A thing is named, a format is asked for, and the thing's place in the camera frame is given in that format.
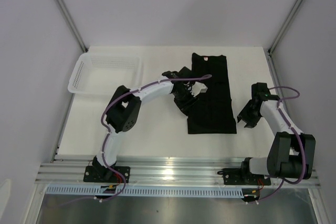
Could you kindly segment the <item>black t-shirt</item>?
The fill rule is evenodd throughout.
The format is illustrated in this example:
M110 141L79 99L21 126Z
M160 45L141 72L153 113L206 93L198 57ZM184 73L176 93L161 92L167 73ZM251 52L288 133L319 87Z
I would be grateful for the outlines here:
M226 56L201 56L194 52L192 73L195 77L212 77L202 81L207 91L197 96L190 110L188 134L236 134Z

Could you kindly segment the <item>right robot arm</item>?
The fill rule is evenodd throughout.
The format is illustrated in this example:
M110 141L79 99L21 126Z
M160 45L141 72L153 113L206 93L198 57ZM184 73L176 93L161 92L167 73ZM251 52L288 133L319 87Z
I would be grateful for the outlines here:
M240 179L251 184L259 175L278 177L290 184L297 184L311 177L316 139L299 129L285 112L283 99L271 94L266 83L251 86L251 99L237 116L245 128L257 126L265 119L273 135L267 157L248 157L242 163Z

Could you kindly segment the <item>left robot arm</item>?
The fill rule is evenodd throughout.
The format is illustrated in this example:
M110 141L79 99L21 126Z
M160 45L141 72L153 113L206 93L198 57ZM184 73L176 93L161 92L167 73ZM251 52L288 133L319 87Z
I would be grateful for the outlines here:
M166 71L157 81L137 89L119 86L101 116L101 123L107 129L107 134L100 153L92 161L95 175L102 182L113 178L122 133L134 127L141 105L160 96L172 94L178 109L184 115L188 115L197 101L196 93L192 89L198 83L199 80L194 78L192 71L183 67L180 71Z

